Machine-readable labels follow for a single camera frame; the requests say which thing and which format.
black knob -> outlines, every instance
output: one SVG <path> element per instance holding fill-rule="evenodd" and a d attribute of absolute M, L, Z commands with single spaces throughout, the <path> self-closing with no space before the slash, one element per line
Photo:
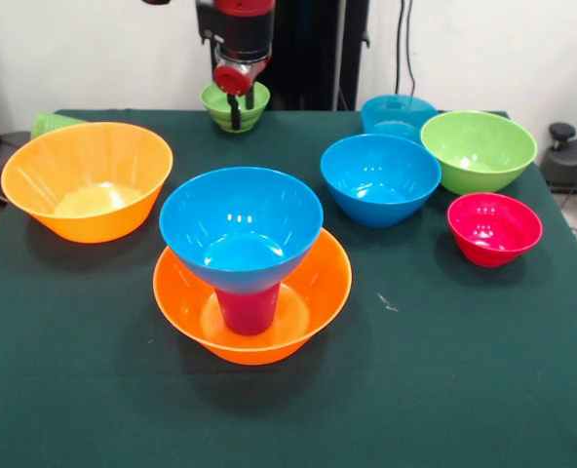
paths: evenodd
<path fill-rule="evenodd" d="M 570 124 L 556 122 L 549 127 L 549 132 L 555 141 L 566 143 L 569 139 L 577 135 L 577 131 Z"/>

green bowl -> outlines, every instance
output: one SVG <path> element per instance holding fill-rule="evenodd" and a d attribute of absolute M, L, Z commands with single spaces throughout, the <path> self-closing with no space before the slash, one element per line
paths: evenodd
<path fill-rule="evenodd" d="M 241 134 L 251 130 L 260 119 L 262 111 L 265 110 L 265 107 L 269 103 L 270 97 L 271 94 L 267 87 L 258 82 L 253 84 L 253 109 L 246 109 L 245 96 L 237 97 L 237 102 L 241 109 L 241 130 L 232 130 L 228 96 L 221 91 L 215 83 L 206 86 L 200 96 L 202 104 L 211 114 L 215 123 L 221 127 L 222 130 L 231 134 Z"/>
<path fill-rule="evenodd" d="M 538 150 L 521 125 L 476 111 L 432 118 L 423 126 L 421 140 L 441 163 L 442 186 L 458 195 L 501 190 L 522 174 Z"/>

red bowl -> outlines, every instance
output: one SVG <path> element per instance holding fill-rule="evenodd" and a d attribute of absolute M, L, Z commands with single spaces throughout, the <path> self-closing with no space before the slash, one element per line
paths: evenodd
<path fill-rule="evenodd" d="M 479 266 L 509 263 L 542 239 L 538 215 L 524 203 L 497 193 L 460 197 L 448 208 L 446 217 L 457 246 Z"/>

bowl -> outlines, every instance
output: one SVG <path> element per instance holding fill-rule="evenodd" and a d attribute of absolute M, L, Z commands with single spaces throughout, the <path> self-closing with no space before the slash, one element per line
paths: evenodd
<path fill-rule="evenodd" d="M 521 125 L 487 112 L 457 111 L 423 126 L 424 146 L 442 166 L 442 185 L 458 195 L 496 192 L 516 180 L 537 154 Z"/>
<path fill-rule="evenodd" d="M 270 97 L 271 94 L 267 87 L 258 82 L 253 84 L 252 109 L 246 109 L 245 96 L 237 97 L 239 109 L 241 110 L 241 129 L 233 130 L 232 112 L 230 104 L 228 104 L 228 95 L 221 91 L 215 83 L 206 86 L 201 94 L 202 104 L 207 109 L 214 122 L 221 128 L 221 130 L 231 134 L 241 134 L 251 130 L 256 122 L 260 120 L 260 116 L 269 103 Z"/>
<path fill-rule="evenodd" d="M 386 135 L 350 136 L 333 144 L 321 160 L 333 199 L 356 222 L 392 226 L 416 212 L 441 181 L 429 151 Z"/>
<path fill-rule="evenodd" d="M 212 286 L 165 249 L 154 271 L 154 295 L 164 316 L 182 333 L 220 358 L 241 365 L 280 361 L 323 330 L 338 315 L 351 289 L 349 258 L 322 229 L 312 250 L 280 288 L 272 326 L 256 336 L 230 331 Z"/>
<path fill-rule="evenodd" d="M 542 221 L 524 203 L 497 193 L 473 193 L 455 200 L 448 224 L 462 253 L 484 267 L 504 265 L 542 239 Z"/>
<path fill-rule="evenodd" d="M 8 200 L 64 239 L 123 237 L 148 217 L 172 170 L 158 135 L 130 124 L 85 123 L 35 138 L 5 165 Z"/>
<path fill-rule="evenodd" d="M 403 137 L 421 143 L 421 128 L 438 110 L 429 102 L 413 96 L 374 97 L 363 105 L 361 116 L 366 134 Z"/>
<path fill-rule="evenodd" d="M 323 225 L 315 193 L 264 168 L 211 171 L 177 188 L 161 209 L 167 245 L 194 274 L 223 292 L 249 295 L 280 283 Z"/>

large orange bowl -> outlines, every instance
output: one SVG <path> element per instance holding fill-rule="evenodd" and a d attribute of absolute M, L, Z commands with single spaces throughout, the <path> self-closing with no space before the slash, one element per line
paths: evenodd
<path fill-rule="evenodd" d="M 123 237 L 148 217 L 172 170 L 158 135 L 99 122 L 35 138 L 7 162 L 5 196 L 59 236 L 98 243 Z"/>
<path fill-rule="evenodd" d="M 271 328 L 244 336 L 224 324 L 213 288 L 166 248 L 154 270 L 154 295 L 170 323 L 214 354 L 235 364 L 280 361 L 297 351 L 338 315 L 351 289 L 347 254 L 322 229 L 312 250 L 282 282 Z"/>

